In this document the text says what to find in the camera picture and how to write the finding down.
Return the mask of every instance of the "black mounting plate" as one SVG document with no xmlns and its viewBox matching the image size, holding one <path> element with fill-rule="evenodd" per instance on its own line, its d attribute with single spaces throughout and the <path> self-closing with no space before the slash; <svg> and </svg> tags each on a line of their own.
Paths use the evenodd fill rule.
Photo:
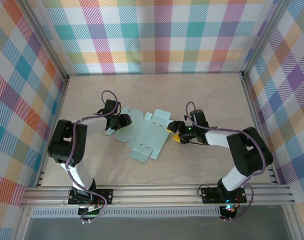
<svg viewBox="0 0 304 240">
<path fill-rule="evenodd" d="M 102 195 L 105 197 L 107 201 L 107 205 L 112 204 L 112 199 L 113 199 L 113 189 L 98 189 L 96 188 L 94 190 L 95 193 Z M 100 205 L 104 204 L 103 199 L 99 198 L 98 200 Z M 81 199 L 74 199 L 74 198 L 69 198 L 67 201 L 68 205 L 88 205 L 86 202 L 82 201 Z"/>
<path fill-rule="evenodd" d="M 233 194 L 221 200 L 216 187 L 203 187 L 201 188 L 201 197 L 204 204 L 241 204 L 247 202 L 244 188 L 238 188 L 233 191 Z"/>
</svg>

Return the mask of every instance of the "vent grille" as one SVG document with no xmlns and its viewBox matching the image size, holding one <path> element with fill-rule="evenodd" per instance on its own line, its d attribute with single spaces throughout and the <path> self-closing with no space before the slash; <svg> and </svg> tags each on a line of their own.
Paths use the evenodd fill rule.
<svg viewBox="0 0 304 240">
<path fill-rule="evenodd" d="M 77 208 L 35 208 L 33 218 L 73 218 L 78 216 Z M 200 207 L 112 207 L 107 209 L 102 217 L 217 217 L 220 208 L 216 206 Z"/>
</svg>

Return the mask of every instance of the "yellow object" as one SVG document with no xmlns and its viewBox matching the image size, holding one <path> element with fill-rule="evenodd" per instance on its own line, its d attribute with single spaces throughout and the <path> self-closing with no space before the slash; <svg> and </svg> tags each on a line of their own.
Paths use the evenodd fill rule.
<svg viewBox="0 0 304 240">
<path fill-rule="evenodd" d="M 179 134 L 175 134 L 173 137 L 172 137 L 175 141 L 177 141 L 178 143 L 181 143 L 181 139 L 179 137 Z"/>
</svg>

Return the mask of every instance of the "gray floor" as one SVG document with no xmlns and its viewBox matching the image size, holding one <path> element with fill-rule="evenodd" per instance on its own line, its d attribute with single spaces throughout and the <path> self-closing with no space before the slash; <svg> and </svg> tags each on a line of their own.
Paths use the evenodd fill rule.
<svg viewBox="0 0 304 240">
<path fill-rule="evenodd" d="M 234 223 L 218 217 L 32 218 L 26 240 L 290 240 L 281 206 L 252 206 Z"/>
<path fill-rule="evenodd" d="M 237 73 L 72 76 L 60 118 L 73 121 L 97 112 L 103 90 L 115 92 L 123 107 L 144 113 L 162 109 L 172 113 L 172 120 L 183 120 L 187 102 L 194 101 L 210 126 L 242 130 L 254 125 Z M 172 136 L 157 160 L 142 163 L 129 157 L 130 152 L 126 143 L 99 132 L 86 139 L 83 160 L 98 185 L 216 184 L 234 166 L 225 147 L 182 145 Z M 251 182 L 270 179 L 264 174 Z M 42 185 L 70 184 L 65 170 L 50 158 Z"/>
</svg>

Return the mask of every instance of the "plaid backdrop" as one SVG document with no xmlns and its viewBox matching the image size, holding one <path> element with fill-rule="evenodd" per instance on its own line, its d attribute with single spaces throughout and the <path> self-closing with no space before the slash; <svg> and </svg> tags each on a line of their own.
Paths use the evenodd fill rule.
<svg viewBox="0 0 304 240">
<path fill-rule="evenodd" d="M 72 74 L 136 74 L 239 72 L 277 1 L 29 2 Z"/>
<path fill-rule="evenodd" d="M 32 187 L 63 80 L 15 0 L 0 1 L 0 240 Z"/>
<path fill-rule="evenodd" d="M 304 0 L 292 0 L 250 74 L 274 164 L 304 223 Z"/>
</svg>

